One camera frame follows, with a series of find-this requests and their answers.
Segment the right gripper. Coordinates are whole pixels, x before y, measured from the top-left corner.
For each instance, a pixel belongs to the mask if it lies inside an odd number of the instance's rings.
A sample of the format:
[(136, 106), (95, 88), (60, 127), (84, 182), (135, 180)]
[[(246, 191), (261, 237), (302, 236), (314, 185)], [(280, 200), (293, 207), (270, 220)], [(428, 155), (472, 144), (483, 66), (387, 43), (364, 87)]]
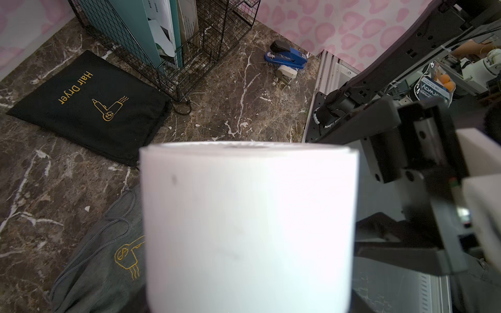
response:
[(319, 129), (318, 141), (360, 141), (373, 177), (401, 199), (403, 220), (378, 212), (357, 222), (355, 256), (434, 276), (468, 269), (453, 193), (468, 169), (443, 99), (374, 100)]

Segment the white hair dryer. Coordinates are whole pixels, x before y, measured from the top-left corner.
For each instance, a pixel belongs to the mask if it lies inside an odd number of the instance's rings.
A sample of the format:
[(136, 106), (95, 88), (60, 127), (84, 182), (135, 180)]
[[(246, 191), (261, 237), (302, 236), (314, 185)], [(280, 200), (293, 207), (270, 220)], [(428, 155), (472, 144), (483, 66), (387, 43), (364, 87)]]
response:
[(322, 144), (143, 147), (151, 312), (348, 312), (359, 165)]

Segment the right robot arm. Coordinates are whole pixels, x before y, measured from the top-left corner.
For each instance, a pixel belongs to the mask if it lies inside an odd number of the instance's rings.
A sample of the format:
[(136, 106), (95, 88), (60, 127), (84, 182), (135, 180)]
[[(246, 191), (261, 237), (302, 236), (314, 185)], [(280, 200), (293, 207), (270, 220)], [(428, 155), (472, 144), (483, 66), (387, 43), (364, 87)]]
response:
[(500, 107), (484, 129), (456, 129), (438, 97), (398, 106), (381, 94), (406, 70), (422, 66), (488, 23), (499, 1), (432, 1), (367, 69), (319, 95), (309, 143), (360, 141), (373, 176), (395, 183), (404, 219), (375, 213), (356, 223), (354, 255), (435, 276), (467, 270), (481, 248), (500, 266)]

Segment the grey hair dryer pouch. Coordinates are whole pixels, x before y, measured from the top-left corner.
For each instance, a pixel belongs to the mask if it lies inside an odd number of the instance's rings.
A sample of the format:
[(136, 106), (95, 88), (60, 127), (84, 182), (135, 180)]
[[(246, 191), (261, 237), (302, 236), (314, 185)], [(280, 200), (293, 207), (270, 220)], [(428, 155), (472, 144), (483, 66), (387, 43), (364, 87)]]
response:
[(142, 217), (137, 185), (78, 244), (53, 284), (52, 312), (148, 312)]

